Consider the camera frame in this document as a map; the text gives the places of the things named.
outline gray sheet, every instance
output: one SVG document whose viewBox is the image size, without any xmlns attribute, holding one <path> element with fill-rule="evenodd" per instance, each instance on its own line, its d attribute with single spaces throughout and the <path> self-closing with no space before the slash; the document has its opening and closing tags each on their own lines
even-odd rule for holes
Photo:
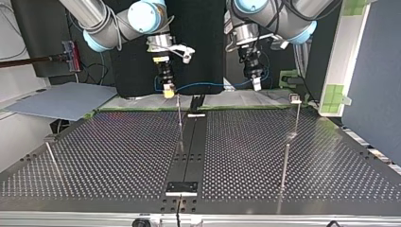
<svg viewBox="0 0 401 227">
<path fill-rule="evenodd" d="M 115 88 L 84 83 L 66 83 L 6 108 L 9 112 L 77 121 L 113 96 Z"/>
</svg>

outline white wall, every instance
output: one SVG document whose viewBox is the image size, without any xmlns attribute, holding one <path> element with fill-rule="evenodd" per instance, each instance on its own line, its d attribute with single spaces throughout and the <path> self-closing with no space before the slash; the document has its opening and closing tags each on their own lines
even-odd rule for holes
<svg viewBox="0 0 401 227">
<path fill-rule="evenodd" d="M 9 0 L 0 0 L 11 6 Z M 17 26 L 12 13 L 0 8 Z M 25 47 L 23 39 L 12 29 L 3 14 L 0 13 L 0 59 L 18 54 Z M 27 59 L 28 54 L 13 60 Z M 32 65 L 0 69 L 0 102 L 30 93 L 47 85 L 47 79 L 36 78 Z"/>
<path fill-rule="evenodd" d="M 44 143 L 52 119 L 11 113 L 0 116 L 0 172 Z"/>
<path fill-rule="evenodd" d="M 0 0 L 10 6 L 9 0 Z M 12 13 L 0 8 L 15 24 Z M 18 54 L 23 50 L 23 39 L 15 33 L 0 13 L 0 59 Z M 17 59 L 29 58 L 25 54 Z M 52 119 L 15 113 L 2 113 L 5 105 L 13 99 L 24 97 L 33 91 L 46 87 L 47 79 L 36 78 L 31 65 L 0 69 L 0 172 L 17 162 L 21 157 L 38 148 L 51 133 Z"/>
</svg>

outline green tape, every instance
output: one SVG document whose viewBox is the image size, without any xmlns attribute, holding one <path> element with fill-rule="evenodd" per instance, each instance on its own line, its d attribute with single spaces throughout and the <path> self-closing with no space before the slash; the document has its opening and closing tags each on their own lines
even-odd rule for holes
<svg viewBox="0 0 401 227">
<path fill-rule="evenodd" d="M 325 89 L 321 113 L 337 114 L 342 105 L 344 85 L 328 84 Z"/>
<path fill-rule="evenodd" d="M 85 119 L 85 120 L 89 120 L 92 117 L 94 117 L 95 114 L 96 114 L 96 112 L 92 111 L 90 113 L 85 114 L 82 118 Z"/>
<path fill-rule="evenodd" d="M 289 85 L 286 82 L 282 80 L 283 77 L 289 77 L 289 78 L 298 78 L 298 71 L 297 70 L 288 70 L 288 71 L 281 71 L 280 72 L 280 82 L 278 84 L 279 87 L 281 88 L 296 88 L 297 85 Z"/>
<path fill-rule="evenodd" d="M 367 0 L 345 0 L 343 16 L 360 16 L 365 10 Z"/>
</svg>

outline metal rod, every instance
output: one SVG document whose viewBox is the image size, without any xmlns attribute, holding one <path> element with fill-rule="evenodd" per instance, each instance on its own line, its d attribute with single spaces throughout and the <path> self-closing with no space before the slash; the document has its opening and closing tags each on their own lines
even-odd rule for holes
<svg viewBox="0 0 401 227">
<path fill-rule="evenodd" d="M 298 123 L 300 122 L 301 103 L 298 104 L 297 120 L 295 121 L 295 135 L 298 134 Z"/>
<path fill-rule="evenodd" d="M 27 59 L 27 60 L 2 61 L 2 62 L 0 62 L 0 68 L 21 66 L 21 65 L 27 65 L 27 64 L 32 64 L 35 62 L 44 62 L 44 61 L 51 61 L 51 58 L 43 57 L 43 58 Z"/>
<path fill-rule="evenodd" d="M 60 0 L 60 2 L 86 27 L 97 26 L 106 15 L 101 0 Z"/>
<path fill-rule="evenodd" d="M 281 191 L 283 192 L 286 186 L 287 166 L 288 166 L 289 144 L 286 145 L 284 153 L 283 176 L 281 178 Z"/>
<path fill-rule="evenodd" d="M 51 159 L 53 160 L 53 163 L 56 164 L 56 159 L 54 158 L 53 150 L 51 149 L 50 144 L 48 142 L 45 142 L 45 143 L 47 146 L 47 151 L 49 151 Z"/>
<path fill-rule="evenodd" d="M 178 105 L 178 116 L 180 118 L 180 131 L 183 132 L 183 116 L 181 112 L 181 99 L 180 99 L 180 94 L 177 95 L 177 105 Z"/>
</svg>

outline dark background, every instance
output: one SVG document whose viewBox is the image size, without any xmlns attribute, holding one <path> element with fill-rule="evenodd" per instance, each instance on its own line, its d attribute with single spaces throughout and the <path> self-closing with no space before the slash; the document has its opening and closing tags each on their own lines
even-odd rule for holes
<svg viewBox="0 0 401 227">
<path fill-rule="evenodd" d="M 74 40 L 78 43 L 81 61 L 85 65 L 101 63 L 100 54 L 92 51 L 84 42 L 82 33 L 72 25 L 68 13 L 56 0 L 12 0 L 17 21 L 26 41 L 31 57 L 42 57 L 58 54 L 62 51 L 61 41 Z M 115 12 L 127 9 L 133 2 L 128 0 L 105 0 Z M 231 83 L 241 83 L 243 64 L 239 63 L 237 52 L 225 53 L 227 37 L 223 33 L 225 0 L 166 0 L 169 16 L 175 20 L 170 25 L 171 33 L 176 36 L 177 43 L 185 43 L 196 49 L 190 64 L 185 65 L 176 58 L 174 71 L 178 87 L 193 82 L 222 83 L 226 77 Z M 311 49 L 310 64 L 306 81 L 310 90 L 320 97 L 325 77 L 325 70 L 330 57 L 338 15 L 340 10 L 321 20 L 315 33 Z M 293 49 L 270 50 L 268 40 L 260 41 L 262 50 L 270 58 L 270 79 L 263 82 L 264 88 L 276 88 L 282 70 L 295 68 Z M 145 96 L 154 94 L 154 78 L 157 69 L 147 52 L 146 37 L 140 37 L 123 45 L 122 51 L 104 52 L 108 75 L 104 85 L 115 86 L 123 97 Z M 63 84 L 75 81 L 69 75 L 65 65 L 60 63 L 35 64 L 38 77 L 51 77 L 52 84 Z M 79 73 L 80 82 L 99 83 L 102 67 L 94 65 L 88 72 Z M 243 89 L 251 89 L 248 84 Z M 183 90 L 183 94 L 217 94 L 219 87 L 198 86 Z"/>
</svg>

